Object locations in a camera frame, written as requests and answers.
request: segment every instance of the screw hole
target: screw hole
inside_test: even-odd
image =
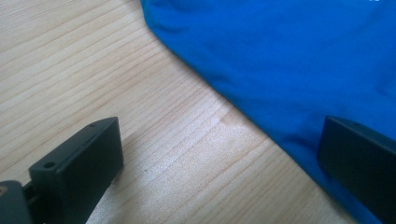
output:
[[[44,164],[44,168],[47,168],[47,169],[54,167],[54,166],[55,166],[55,162],[53,162],[53,161],[49,161],[46,164]]]

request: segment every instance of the small hole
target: small hole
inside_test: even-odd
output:
[[[0,186],[0,196],[5,194],[8,191],[8,188],[6,186]]]
[[[44,168],[51,168],[55,166],[55,162],[49,161],[46,164],[44,164]]]

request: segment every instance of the wooden table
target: wooden table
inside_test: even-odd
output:
[[[120,118],[125,168],[88,223],[351,223],[166,49],[140,2],[0,3],[0,180],[90,122]]]

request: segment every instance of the wood grain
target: wood grain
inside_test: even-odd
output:
[[[0,1],[0,179],[120,118],[125,168],[88,223],[353,223],[146,27],[139,1]]]

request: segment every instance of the blue fabric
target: blue fabric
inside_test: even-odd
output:
[[[326,115],[396,138],[396,1],[142,0],[149,28],[360,223],[318,166]]]

